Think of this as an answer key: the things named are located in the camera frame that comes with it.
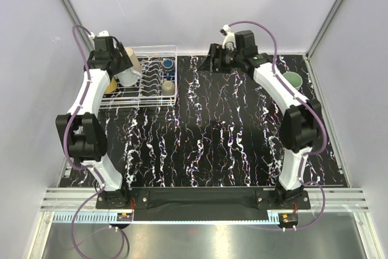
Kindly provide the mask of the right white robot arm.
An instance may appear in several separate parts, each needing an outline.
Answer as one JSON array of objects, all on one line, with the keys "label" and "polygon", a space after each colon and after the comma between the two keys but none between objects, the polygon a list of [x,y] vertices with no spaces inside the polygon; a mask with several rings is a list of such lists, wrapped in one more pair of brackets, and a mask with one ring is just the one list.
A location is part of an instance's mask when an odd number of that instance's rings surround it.
[{"label": "right white robot arm", "polygon": [[279,139],[284,147],[284,161],[271,196],[278,206],[289,208],[302,195],[302,172],[314,145],[323,134],[318,116],[321,104],[299,93],[286,80],[277,69],[275,57],[259,53],[252,31],[234,33],[225,25],[220,32],[224,37],[223,42],[210,45],[200,70],[230,73],[232,69],[240,69],[259,84],[280,109],[283,120]]}]

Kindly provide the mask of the white grey mug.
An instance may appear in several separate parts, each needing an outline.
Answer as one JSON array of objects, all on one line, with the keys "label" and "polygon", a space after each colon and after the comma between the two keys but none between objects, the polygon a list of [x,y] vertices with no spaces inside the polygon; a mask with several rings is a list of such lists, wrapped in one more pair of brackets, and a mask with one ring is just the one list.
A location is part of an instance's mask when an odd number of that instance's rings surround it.
[{"label": "white grey mug", "polygon": [[116,75],[119,83],[124,87],[133,86],[142,78],[141,72],[137,71],[134,67],[126,69]]}]

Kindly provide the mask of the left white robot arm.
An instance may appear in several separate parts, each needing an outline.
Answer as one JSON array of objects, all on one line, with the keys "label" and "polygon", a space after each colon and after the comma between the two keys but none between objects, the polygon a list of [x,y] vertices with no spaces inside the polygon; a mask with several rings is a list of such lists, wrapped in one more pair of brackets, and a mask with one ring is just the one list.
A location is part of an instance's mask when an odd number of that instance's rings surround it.
[{"label": "left white robot arm", "polygon": [[131,193],[122,188],[123,177],[107,154],[107,136],[98,121],[102,97],[112,80],[132,86],[141,77],[133,66],[134,56],[108,31],[93,35],[94,50],[89,54],[84,79],[75,102],[55,120],[67,162],[75,170],[89,170],[100,190],[110,193],[118,208],[126,207]]}]

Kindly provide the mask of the mint green cup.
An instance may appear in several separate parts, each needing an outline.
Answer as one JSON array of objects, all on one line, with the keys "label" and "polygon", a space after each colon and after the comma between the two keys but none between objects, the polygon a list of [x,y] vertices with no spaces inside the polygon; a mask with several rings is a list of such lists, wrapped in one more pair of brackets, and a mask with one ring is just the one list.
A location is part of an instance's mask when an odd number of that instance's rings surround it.
[{"label": "mint green cup", "polygon": [[303,84],[302,77],[295,72],[286,72],[283,77],[294,87],[295,90],[299,90]]}]

